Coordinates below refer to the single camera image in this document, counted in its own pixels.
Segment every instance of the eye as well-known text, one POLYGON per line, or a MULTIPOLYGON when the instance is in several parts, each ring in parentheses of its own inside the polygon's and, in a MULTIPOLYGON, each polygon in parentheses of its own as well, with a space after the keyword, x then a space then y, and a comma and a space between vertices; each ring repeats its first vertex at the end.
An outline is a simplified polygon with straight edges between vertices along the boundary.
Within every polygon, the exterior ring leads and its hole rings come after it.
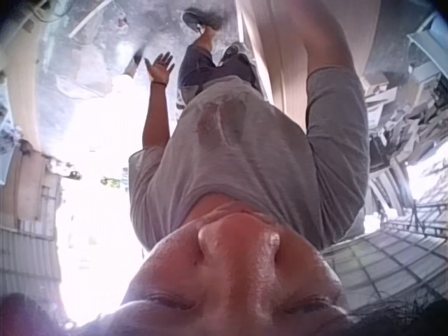
POLYGON ((168 295, 152 295, 147 297, 147 300, 157 305, 178 310, 189 310, 195 306, 193 302, 187 302, 186 300, 177 297, 169 297, 168 295))
POLYGON ((317 312, 319 310, 328 308, 331 306, 331 303, 323 298, 323 297, 311 297, 305 300, 300 300, 295 303, 293 306, 289 308, 285 308, 284 311, 287 314, 296 314, 296 313, 312 313, 317 312))

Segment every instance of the raised hand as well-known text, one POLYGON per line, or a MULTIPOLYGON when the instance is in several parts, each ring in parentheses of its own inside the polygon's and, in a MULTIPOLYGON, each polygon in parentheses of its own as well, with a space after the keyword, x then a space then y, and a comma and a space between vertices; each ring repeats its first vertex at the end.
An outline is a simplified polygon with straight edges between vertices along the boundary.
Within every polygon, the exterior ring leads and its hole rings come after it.
POLYGON ((167 52, 165 55, 158 55, 152 64, 145 58, 145 64, 151 82, 168 85, 169 75, 173 71, 175 65, 172 64, 170 66, 172 60, 173 55, 171 55, 170 52, 167 52))

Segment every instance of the shorts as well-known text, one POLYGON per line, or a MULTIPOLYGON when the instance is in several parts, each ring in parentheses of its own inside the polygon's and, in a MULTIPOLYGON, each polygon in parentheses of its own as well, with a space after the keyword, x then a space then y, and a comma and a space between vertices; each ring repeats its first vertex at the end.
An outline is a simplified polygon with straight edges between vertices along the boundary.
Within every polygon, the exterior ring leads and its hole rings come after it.
POLYGON ((245 54, 235 55, 222 66, 216 66, 208 50, 197 45, 190 45, 179 70, 178 88, 198 86, 196 93, 198 95, 205 83, 231 75, 249 82, 261 92, 255 67, 245 54))

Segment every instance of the t-shirt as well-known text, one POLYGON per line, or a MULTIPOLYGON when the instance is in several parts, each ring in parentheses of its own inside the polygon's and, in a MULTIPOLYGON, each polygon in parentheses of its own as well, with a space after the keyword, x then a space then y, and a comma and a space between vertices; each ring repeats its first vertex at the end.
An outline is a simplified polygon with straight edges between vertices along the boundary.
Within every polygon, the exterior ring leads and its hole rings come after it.
POLYGON ((307 81, 307 134, 236 76, 185 108, 165 149, 129 159, 131 218, 151 250, 205 195, 245 202, 303 235, 334 244, 364 204, 368 122, 357 75, 326 68, 307 81))

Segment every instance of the sneaker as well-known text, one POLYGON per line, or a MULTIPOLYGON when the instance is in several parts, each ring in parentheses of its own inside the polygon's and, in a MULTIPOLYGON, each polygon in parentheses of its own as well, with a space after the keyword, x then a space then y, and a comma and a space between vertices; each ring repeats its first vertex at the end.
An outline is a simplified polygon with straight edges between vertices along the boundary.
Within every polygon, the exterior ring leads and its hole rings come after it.
POLYGON ((238 55, 239 51, 240 51, 239 45, 236 43, 232 44, 229 48, 225 50, 224 55, 221 58, 221 61, 219 61, 219 66, 226 63, 230 58, 238 55))
POLYGON ((190 7, 183 13, 182 21, 193 31, 201 33, 205 26, 216 31, 221 29, 224 17, 215 12, 204 12, 198 8, 190 7))

